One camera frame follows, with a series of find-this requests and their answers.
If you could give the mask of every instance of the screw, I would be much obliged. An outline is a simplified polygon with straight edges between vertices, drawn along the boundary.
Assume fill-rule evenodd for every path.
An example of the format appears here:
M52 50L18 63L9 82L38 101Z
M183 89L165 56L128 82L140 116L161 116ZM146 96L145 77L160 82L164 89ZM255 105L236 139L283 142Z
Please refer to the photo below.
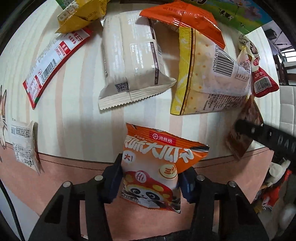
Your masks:
M229 186L231 186L231 187L236 187L237 186L237 183L235 182L235 181L230 181L229 182Z
M101 181L101 180L103 180L103 176L102 175L97 175L97 176L94 177L94 179L96 181Z
M71 182L69 182L69 181L63 183L63 187L64 187L64 188L67 188L67 187L69 187L70 185L71 185Z
M203 181L205 179L205 176L204 175L197 175L197 180L199 181Z

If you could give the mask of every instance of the haidilao melon seed bag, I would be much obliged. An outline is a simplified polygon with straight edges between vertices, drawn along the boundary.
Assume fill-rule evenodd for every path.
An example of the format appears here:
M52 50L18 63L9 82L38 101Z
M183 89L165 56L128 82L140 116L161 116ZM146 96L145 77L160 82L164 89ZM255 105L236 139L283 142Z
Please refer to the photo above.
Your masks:
M180 213L178 173L206 157L209 147L164 131L126 125L121 197L149 209Z

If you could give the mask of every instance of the small white snack packet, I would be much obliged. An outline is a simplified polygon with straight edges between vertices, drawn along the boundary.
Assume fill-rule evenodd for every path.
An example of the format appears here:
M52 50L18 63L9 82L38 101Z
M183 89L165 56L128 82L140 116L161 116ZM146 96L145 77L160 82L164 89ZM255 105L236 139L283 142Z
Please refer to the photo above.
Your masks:
M104 21L106 86L101 110L160 94L176 80L165 75L152 23L141 11L122 12Z
M27 124L12 120L8 130L16 159L40 174L33 127L33 121Z

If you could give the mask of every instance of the cable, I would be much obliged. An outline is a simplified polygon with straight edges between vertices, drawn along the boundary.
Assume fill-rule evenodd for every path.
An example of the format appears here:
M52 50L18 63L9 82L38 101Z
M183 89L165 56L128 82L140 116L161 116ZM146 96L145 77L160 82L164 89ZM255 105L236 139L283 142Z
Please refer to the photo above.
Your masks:
M11 199L10 199L10 197L9 197L9 195L8 195L8 193L7 193L6 189L5 189L5 186L3 185L1 179L0 179L0 188L1 188L1 190L2 190L2 192L3 192L3 194L4 194L5 198L6 198L6 200L8 202L8 205L10 207L10 210L11 210L11 213L12 213L12 216L13 216L13 219L15 221L15 225L17 227L17 231L18 231L18 233L20 235L20 239L21 239L21 241L26 241L25 240L25 237L24 237L24 235L22 233L22 229L20 227L20 223L19 223L18 218L17 218L17 213L15 212L15 208L14 208L14 206L12 204L12 201L11 201Z
M281 31L281 33L278 35L277 39L274 41L274 44L276 43L276 41L279 39L280 35L283 33L283 31Z

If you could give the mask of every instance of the red and white snack wrapper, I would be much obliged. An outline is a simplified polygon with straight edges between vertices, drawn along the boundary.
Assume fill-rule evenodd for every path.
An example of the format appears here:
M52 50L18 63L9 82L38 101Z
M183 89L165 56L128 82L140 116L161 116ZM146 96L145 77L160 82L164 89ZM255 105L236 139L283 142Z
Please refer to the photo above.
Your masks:
M252 94L260 98L277 91L277 83L259 66L260 56L255 45L242 33L239 34L239 48L246 47L251 62Z
M260 98L278 89L277 83L261 67L252 72L252 93L255 97Z
M23 82L33 109L56 72L86 42L91 33L92 31L88 28L83 28L71 33L60 34L51 40L39 55L36 64Z

